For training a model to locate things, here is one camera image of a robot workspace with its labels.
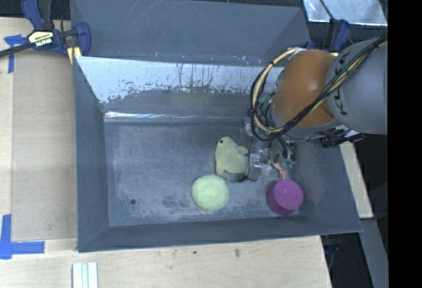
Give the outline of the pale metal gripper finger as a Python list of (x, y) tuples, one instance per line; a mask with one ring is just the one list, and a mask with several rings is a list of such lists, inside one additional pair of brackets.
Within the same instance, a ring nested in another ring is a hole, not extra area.
[(264, 154), (260, 151), (251, 152), (248, 156), (250, 167), (261, 167), (264, 165)]
[(232, 167), (229, 170), (226, 170), (226, 175), (228, 179), (233, 183), (244, 183), (247, 181), (257, 181), (260, 177), (263, 166), (261, 164), (256, 164), (250, 166)]

